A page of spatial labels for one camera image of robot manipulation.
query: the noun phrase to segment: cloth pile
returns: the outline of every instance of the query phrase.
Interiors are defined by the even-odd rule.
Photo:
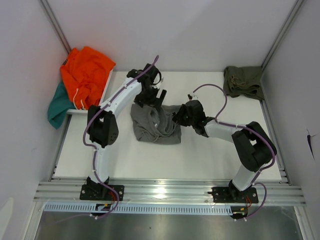
[[[261,89],[262,68],[260,66],[228,66],[223,76],[223,90],[228,96],[236,98],[245,95],[251,99],[265,99]]]
[[[58,129],[69,109],[87,110],[98,106],[109,73],[116,64],[102,53],[85,46],[72,49],[60,67],[62,82],[48,107],[47,119]]]
[[[181,143],[181,127],[172,121],[180,106],[162,105],[159,111],[150,106],[131,106],[131,118],[136,139],[141,142],[172,145]]]

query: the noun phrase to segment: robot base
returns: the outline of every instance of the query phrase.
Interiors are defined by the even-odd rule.
[[[231,196],[228,186],[214,186],[212,191],[209,191],[208,194],[213,196],[213,202],[217,204],[246,204],[247,196],[253,204],[259,203],[257,190],[254,187],[248,188],[246,193],[237,199],[234,199]]]

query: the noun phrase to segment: shelf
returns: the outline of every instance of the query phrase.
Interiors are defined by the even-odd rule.
[[[111,76],[112,76],[112,73],[113,73],[113,69],[110,71],[109,73],[109,77],[106,81],[106,84],[104,86],[104,90],[103,90],[103,93],[102,93],[102,96],[101,96],[101,99],[100,99],[100,102],[99,102],[99,105],[105,100],[105,97],[106,97],[106,92],[107,92],[107,89],[108,89],[108,86],[109,86],[109,83],[110,83],[110,79],[111,79]],[[88,110],[82,110],[82,109],[69,109],[67,112],[67,114],[82,114],[82,115],[87,115],[88,114]]]

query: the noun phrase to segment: gray cloth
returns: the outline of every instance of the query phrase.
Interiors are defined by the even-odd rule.
[[[181,127],[172,121],[180,106],[162,105],[159,112],[150,106],[131,106],[131,118],[136,139],[141,142],[171,145],[181,143]]]
[[[228,66],[224,72],[223,90],[232,98],[245,95],[251,99],[264,100],[261,89],[262,68],[260,66]]]

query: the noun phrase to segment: white table surface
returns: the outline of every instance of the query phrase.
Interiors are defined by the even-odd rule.
[[[126,74],[112,74],[106,98],[120,87]],[[167,90],[164,105],[185,104],[187,94],[199,85],[212,83],[222,87],[224,81],[222,72],[162,72],[162,76],[164,82],[161,87]],[[223,93],[214,87],[203,87],[196,94],[207,116],[214,117],[224,104]],[[127,105],[117,119],[119,136],[112,145],[108,163],[111,178],[230,180],[236,175],[241,162],[232,143],[197,135],[192,127],[183,126],[181,144],[139,142],[133,132],[130,108],[131,105]],[[256,121],[267,132],[260,102],[244,96],[228,97],[219,119],[237,124]],[[82,143],[86,124],[86,115],[72,115],[55,177],[86,178],[91,172],[93,150]],[[281,180],[277,163],[263,171],[258,179]]]

